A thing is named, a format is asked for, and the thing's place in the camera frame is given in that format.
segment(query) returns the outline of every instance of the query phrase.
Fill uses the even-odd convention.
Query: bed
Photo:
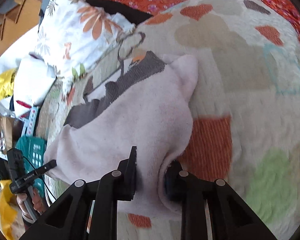
[[[118,56],[195,55],[194,128],[180,162],[201,179],[227,180],[278,239],[300,239],[300,22],[280,13],[263,0],[185,0],[158,13],[76,82],[66,99],[62,81],[55,82],[37,136],[49,146],[71,107],[119,68]],[[207,140],[207,134],[213,136]],[[57,197],[69,187],[45,178]],[[175,240],[180,225],[119,213],[118,238]]]

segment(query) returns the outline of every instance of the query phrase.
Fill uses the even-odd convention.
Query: silver screw
[[[223,179],[217,179],[216,184],[222,187],[226,184],[226,182]]]
[[[112,171],[111,175],[114,177],[119,177],[121,175],[121,171]]]
[[[187,176],[189,175],[189,173],[188,173],[188,171],[180,171],[180,172],[179,172],[179,175],[180,175],[181,177],[187,177]]]
[[[74,185],[76,187],[82,187],[84,185],[84,181],[82,179],[77,180]]]

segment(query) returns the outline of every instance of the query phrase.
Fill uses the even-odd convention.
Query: green plastic basket
[[[26,157],[35,168],[43,165],[43,155],[47,147],[47,142],[39,137],[22,136],[16,145],[16,148],[21,150],[23,156]],[[26,172],[33,170],[27,160],[24,161]],[[44,197],[44,183],[41,179],[34,181],[34,187],[38,189],[41,197]]]

